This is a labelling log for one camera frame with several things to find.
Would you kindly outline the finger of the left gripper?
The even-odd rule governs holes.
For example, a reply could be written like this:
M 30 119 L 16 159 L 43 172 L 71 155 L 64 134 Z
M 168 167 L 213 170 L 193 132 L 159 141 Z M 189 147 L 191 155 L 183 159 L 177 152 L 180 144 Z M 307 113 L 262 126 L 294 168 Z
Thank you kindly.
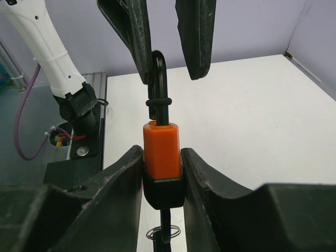
M 150 84 L 153 61 L 146 1 L 100 0 L 97 6 L 131 53 L 142 82 Z
M 175 2 L 178 32 L 188 73 L 192 80 L 204 78 L 211 66 L 215 0 Z

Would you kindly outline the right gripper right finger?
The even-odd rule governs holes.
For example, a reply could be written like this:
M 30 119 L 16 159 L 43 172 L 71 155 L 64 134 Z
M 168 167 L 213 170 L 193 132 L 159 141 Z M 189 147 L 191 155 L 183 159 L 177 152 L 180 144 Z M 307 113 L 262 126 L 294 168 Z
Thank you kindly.
M 268 183 L 250 190 L 181 152 L 188 251 L 335 251 L 335 186 Z

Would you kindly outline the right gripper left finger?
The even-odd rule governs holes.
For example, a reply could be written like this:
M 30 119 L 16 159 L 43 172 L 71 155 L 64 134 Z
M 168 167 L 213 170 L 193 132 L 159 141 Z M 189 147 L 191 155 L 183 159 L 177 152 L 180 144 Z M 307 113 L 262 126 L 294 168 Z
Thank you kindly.
M 54 185 L 1 188 L 1 251 L 136 251 L 143 151 L 70 190 Z

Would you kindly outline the black headed key bunch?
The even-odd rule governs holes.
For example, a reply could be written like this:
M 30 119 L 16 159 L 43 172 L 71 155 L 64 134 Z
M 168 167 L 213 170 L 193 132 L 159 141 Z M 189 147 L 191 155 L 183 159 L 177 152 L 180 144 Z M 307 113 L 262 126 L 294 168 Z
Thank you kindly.
M 160 210 L 160 226 L 147 231 L 146 238 L 153 242 L 154 252 L 171 252 L 171 239 L 177 237 L 181 229 L 171 224 L 171 210 Z

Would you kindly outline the orange black padlock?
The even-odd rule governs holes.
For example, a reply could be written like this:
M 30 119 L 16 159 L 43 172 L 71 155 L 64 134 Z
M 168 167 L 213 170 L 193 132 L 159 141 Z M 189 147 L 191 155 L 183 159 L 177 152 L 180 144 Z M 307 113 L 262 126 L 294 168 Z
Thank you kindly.
M 152 52 L 153 79 L 148 86 L 150 121 L 143 126 L 144 195 L 156 210 L 181 207 L 184 204 L 185 172 L 181 166 L 179 128 L 170 122 L 167 69 L 163 54 Z

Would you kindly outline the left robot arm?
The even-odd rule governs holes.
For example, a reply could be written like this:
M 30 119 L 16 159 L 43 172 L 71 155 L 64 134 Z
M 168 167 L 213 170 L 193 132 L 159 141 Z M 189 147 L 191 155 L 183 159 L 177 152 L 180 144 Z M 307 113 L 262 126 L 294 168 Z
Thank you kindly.
M 146 1 L 98 1 L 98 8 L 119 35 L 148 86 L 149 117 L 169 123 L 166 64 L 163 54 L 151 48 Z M 211 65 L 215 1 L 176 1 L 178 32 L 192 80 L 207 75 Z M 1 1 L 1 11 L 15 26 L 45 72 L 61 117 L 81 134 L 94 131 L 98 121 L 93 108 L 98 99 L 70 59 L 44 1 Z

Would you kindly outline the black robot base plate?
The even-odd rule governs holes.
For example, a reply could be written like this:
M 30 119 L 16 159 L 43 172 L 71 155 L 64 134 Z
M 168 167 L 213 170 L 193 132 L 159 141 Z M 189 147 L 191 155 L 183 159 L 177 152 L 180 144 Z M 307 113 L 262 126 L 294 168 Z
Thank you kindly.
M 49 163 L 44 177 L 45 184 L 52 184 L 64 190 L 81 186 L 103 169 L 103 147 L 106 109 L 97 105 L 93 115 L 98 128 L 81 140 L 70 145 L 69 158 Z

